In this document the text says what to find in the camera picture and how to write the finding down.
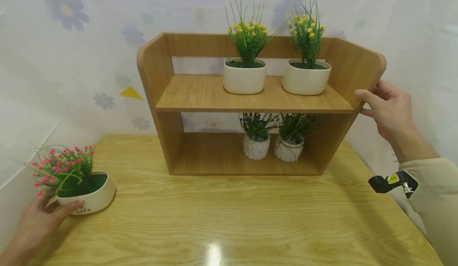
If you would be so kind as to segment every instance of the white backdrop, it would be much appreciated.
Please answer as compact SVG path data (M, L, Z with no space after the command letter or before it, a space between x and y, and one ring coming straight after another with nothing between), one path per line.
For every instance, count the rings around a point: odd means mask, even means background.
M35 194L21 165L33 149L155 133L136 50L162 31L224 33L229 1L0 0L0 250ZM274 31L301 0L242 1L265 2L264 24ZM386 56L383 78L412 93L418 127L458 163L458 0L319 0L319 7L325 35ZM283 64L273 60L268 73L281 73ZM174 65L220 73L222 61L175 58ZM186 113L184 124L186 131L240 131L234 114ZM358 118L347 139L375 173L395 172L395 157L370 120ZM394 195L411 212L403 194Z

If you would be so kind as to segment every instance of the beige sleeve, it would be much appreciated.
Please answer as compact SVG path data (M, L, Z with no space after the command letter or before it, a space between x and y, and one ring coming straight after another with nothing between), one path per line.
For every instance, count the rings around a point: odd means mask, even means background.
M409 199L444 266L458 265L458 169L446 158L400 165L418 182Z

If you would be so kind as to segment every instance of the yellow flowering plant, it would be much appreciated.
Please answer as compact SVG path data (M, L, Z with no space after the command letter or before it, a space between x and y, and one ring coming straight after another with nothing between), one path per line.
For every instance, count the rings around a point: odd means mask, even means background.
M232 15L234 17L234 25L229 24L229 16L226 7L224 10L226 11L226 19L229 26L227 32L239 52L241 61L229 61L226 64L228 66L238 68L263 67L263 64L255 61L257 56L269 43L269 41L271 41L274 36L286 27L287 21L270 37L266 38L268 32L267 28L261 23L264 4L262 7L259 4L257 9L255 4L253 4L253 15L248 21L245 21L245 14L248 7L245 7L245 10L242 10L242 1L239 3L235 1L235 5L237 7L237 13L234 12L234 7L232 6L232 3L230 3Z
M295 14L292 13L293 22L289 22L289 31L295 50L301 55L302 63L291 63L291 65L305 69L326 69L316 64L320 53L320 39L324 33L324 25L320 24L318 2L310 0L307 7L307 0L305 0L305 4L301 6L304 13L300 15L295 6Z

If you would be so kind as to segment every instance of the yellow triangle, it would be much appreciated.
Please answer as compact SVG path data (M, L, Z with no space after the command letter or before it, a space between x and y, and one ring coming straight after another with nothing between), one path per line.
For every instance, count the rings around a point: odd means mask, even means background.
M132 86L127 87L123 92L120 93L121 96L124 97L129 97L129 98L134 98L138 100L143 100L142 97L135 91L135 89Z

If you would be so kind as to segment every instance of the flower pot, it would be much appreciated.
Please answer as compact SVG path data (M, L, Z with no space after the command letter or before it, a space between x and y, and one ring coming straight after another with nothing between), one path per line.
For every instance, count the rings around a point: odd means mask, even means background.
M278 136L274 146L274 154L282 161L297 161L303 148L303 141L300 144L291 144L285 142Z
M241 62L240 58L229 58L224 61L223 85L227 92L234 94L256 94L264 88L266 79L266 64L259 59L255 62L262 64L259 68L231 67L230 61Z
M115 196L115 183L111 179L111 177L106 172L93 172L93 176L95 175L104 175L107 177L105 183L100 187L98 190L94 191L90 194L85 194L83 196L73 196L73 197L57 197L57 201L60 205L64 206L75 200L84 200L84 206L78 209L75 212L72 212L71 215L84 215L84 214L92 214L93 212L98 212L103 208L106 208L113 197Z
M252 160L265 158L267 152L269 151L269 146L270 135L267 137L267 140L263 140L262 142L250 139L247 134L245 134L245 137L243 138L243 152Z
M291 63L301 63L300 59L290 59L283 74L283 89L298 95L318 95L326 88L326 83L331 74L331 65L324 61L316 64L326 69L303 69L294 67Z

